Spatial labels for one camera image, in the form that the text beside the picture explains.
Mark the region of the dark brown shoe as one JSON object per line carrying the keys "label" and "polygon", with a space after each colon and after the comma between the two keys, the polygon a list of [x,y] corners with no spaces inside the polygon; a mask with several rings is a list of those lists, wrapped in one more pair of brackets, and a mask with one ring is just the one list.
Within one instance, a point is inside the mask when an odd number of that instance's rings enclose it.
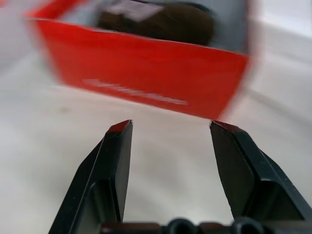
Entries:
{"label": "dark brown shoe", "polygon": [[210,9],[197,3],[117,0],[101,11],[97,27],[206,46],[214,36],[215,20]]}

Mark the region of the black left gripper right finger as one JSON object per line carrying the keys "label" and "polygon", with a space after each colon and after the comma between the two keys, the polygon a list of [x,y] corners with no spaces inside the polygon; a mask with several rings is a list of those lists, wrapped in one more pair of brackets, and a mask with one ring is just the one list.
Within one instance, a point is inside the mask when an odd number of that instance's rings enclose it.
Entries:
{"label": "black left gripper right finger", "polygon": [[312,228],[312,207],[246,131],[215,120],[210,131],[231,228]]}

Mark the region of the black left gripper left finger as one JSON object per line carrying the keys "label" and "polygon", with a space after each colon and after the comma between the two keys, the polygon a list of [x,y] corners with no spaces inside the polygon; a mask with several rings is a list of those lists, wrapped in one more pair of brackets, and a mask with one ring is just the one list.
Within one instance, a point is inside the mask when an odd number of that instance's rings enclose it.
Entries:
{"label": "black left gripper left finger", "polygon": [[123,221],[133,122],[109,128],[79,165],[48,234],[99,234],[103,223]]}

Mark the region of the red cardboard shoebox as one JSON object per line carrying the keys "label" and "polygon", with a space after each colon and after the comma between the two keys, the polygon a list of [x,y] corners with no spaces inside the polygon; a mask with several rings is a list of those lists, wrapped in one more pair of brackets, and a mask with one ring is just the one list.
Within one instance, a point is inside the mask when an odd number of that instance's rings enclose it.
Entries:
{"label": "red cardboard shoebox", "polygon": [[25,16],[65,85],[219,119],[247,76],[257,0],[179,1],[215,19],[210,45],[96,29],[95,12],[114,0],[44,0]]}

